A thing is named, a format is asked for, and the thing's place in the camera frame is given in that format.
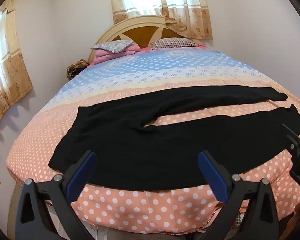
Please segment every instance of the metal screw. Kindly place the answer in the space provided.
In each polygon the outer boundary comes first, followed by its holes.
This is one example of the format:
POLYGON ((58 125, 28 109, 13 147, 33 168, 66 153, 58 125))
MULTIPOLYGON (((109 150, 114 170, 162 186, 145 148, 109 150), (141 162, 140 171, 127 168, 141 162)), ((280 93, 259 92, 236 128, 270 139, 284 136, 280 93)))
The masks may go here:
POLYGON ((61 179, 62 179, 62 175, 60 175, 60 174, 54 176, 54 178, 53 178, 54 181, 60 181, 61 179))
POLYGON ((269 180, 267 180, 267 179, 262 179, 262 183, 265 184, 265 185, 268 185, 268 184, 269 184, 269 180))
POLYGON ((26 185, 30 185, 31 183, 32 183, 32 179, 27 179, 25 182, 26 185))
POLYGON ((232 175, 232 179, 234 181, 239 181, 241 179, 241 177, 238 174, 234 174, 234 175, 232 175))

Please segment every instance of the polka dot bed sheet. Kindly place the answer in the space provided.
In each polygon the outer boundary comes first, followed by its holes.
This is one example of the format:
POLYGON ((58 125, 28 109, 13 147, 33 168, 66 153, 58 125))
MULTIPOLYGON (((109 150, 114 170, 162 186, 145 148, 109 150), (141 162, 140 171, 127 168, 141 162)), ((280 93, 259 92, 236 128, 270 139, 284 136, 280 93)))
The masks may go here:
MULTIPOLYGON (((55 147, 71 128, 79 106, 163 89, 209 85, 273 87, 286 93, 288 100, 212 107, 162 116, 152 125, 169 125, 220 114, 239 116, 290 107, 291 104, 300 113, 300 100, 285 88, 220 52, 184 48, 125 56, 86 69, 64 85, 15 141, 7 158, 8 171, 20 185, 27 178, 41 182, 58 174, 48 167, 48 163, 55 147)), ((291 167, 291 155, 285 150, 263 165, 241 174, 249 181, 270 180, 279 219, 291 214, 300 202, 300 186, 289 175, 291 167)), ((247 204, 243 201, 241 212, 245 212, 247 204)), ((209 226, 220 211, 208 185, 138 192, 87 184, 71 206, 80 219, 90 224, 144 234, 196 231, 209 226)))

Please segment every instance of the brown floral curtain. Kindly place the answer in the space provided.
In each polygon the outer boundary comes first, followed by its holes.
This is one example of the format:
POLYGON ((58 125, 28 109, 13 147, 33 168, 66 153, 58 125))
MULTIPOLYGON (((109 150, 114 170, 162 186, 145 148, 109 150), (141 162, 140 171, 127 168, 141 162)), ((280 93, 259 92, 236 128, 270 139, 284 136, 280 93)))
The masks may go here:
POLYGON ((0 119, 33 89, 17 39, 15 1, 0 7, 0 119))
POLYGON ((181 36, 212 39, 206 0, 111 0, 111 4, 115 24, 141 15, 159 15, 181 36))

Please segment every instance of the white wall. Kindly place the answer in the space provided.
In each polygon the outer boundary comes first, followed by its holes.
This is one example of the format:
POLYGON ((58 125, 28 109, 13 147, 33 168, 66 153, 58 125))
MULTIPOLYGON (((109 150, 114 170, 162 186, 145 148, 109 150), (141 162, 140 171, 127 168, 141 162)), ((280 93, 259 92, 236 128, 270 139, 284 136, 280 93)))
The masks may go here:
POLYGON ((300 98, 300 16, 289 0, 208 0, 208 5, 213 47, 300 98), (224 16, 219 8, 226 11, 224 16))
POLYGON ((16 25, 26 68, 34 90, 0 121, 0 228, 7 231, 10 199, 15 186, 6 169, 13 142, 31 118, 66 83, 66 66, 55 46, 52 0, 17 0, 16 25))
POLYGON ((53 4, 63 62, 87 60, 90 48, 114 25, 110 0, 53 0, 53 4))

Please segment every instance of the bed sheet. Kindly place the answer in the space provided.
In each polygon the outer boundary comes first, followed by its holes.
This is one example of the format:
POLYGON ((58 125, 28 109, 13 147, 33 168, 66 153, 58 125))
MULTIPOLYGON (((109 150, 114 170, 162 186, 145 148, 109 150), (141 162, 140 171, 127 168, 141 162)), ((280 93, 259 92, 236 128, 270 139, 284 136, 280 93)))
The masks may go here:
MULTIPOLYGON (((182 48, 134 54, 95 65, 64 85, 33 117, 13 144, 7 158, 8 171, 20 185, 27 178, 41 182, 51 180, 58 174, 48 167, 48 163, 55 147, 71 128, 79 106, 163 89, 209 85, 273 87, 278 92, 286 93, 288 100, 212 107, 162 116, 153 125, 168 125, 220 114, 238 116, 290 107, 291 104, 300 113, 298 98, 259 71, 223 53, 182 48)), ((261 178, 270 180, 280 219, 292 213, 300 202, 300 186, 289 175, 291 167, 291 155, 285 150, 241 175, 250 181, 260 181, 261 178)), ((243 201, 241 212, 245 212, 247 204, 243 201)), ((86 185, 79 199, 71 206, 80 219, 90 224, 137 233, 175 234, 209 226, 221 208, 208 185, 160 192, 86 185)))

